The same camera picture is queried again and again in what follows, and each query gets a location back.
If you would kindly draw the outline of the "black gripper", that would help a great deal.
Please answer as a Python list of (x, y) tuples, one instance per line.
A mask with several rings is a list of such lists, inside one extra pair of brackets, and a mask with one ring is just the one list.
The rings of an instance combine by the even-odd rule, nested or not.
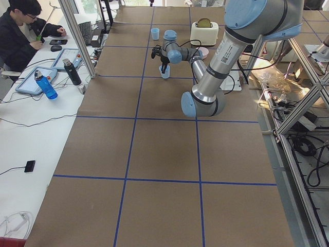
[(167, 70), (167, 66), (170, 63), (170, 61), (169, 61), (168, 57), (163, 54), (160, 55), (160, 60), (162, 62), (162, 65), (160, 66), (160, 71), (162, 74), (165, 74), (166, 70)]

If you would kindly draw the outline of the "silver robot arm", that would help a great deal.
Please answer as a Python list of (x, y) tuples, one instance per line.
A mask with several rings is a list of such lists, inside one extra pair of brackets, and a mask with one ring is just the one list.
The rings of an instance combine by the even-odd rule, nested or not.
[(258, 37), (279, 41), (297, 36), (302, 26), (303, 6), (303, 1), (230, 1), (225, 10), (224, 35), (209, 65), (204, 64), (199, 50), (180, 47), (176, 32), (167, 30), (163, 45), (154, 47), (151, 57), (161, 57), (163, 73), (169, 63), (187, 61), (191, 65), (198, 83), (183, 93), (183, 113), (187, 117), (218, 115), (225, 107), (220, 85), (246, 46)]

